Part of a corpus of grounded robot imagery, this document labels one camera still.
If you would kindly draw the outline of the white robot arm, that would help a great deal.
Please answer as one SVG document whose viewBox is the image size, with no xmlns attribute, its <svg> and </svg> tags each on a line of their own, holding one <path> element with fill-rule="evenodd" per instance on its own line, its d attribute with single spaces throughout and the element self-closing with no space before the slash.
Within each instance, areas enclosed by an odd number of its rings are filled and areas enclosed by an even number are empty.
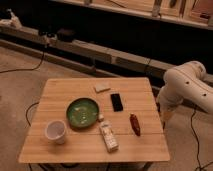
<svg viewBox="0 0 213 171">
<path fill-rule="evenodd" d="M 168 69 L 163 76 L 165 85 L 157 95 L 163 123 L 171 117 L 184 99 L 209 114 L 213 114 L 213 87 L 204 82 L 206 69 L 199 61 L 190 61 Z"/>
</svg>

